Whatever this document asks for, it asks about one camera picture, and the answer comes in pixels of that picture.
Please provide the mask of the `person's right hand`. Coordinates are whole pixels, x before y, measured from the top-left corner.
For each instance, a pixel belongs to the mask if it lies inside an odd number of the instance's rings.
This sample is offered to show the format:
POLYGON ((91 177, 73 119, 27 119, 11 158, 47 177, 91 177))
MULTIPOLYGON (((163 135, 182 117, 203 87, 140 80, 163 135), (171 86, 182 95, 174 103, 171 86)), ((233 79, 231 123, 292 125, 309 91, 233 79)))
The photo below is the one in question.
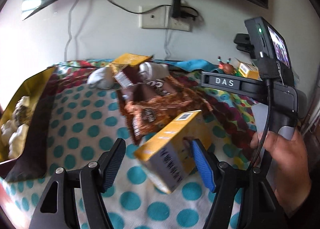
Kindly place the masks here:
POLYGON ((302 205, 311 190, 303 137, 298 130, 291 140, 269 131, 263 147, 277 163, 275 196, 284 211, 291 214, 302 205))

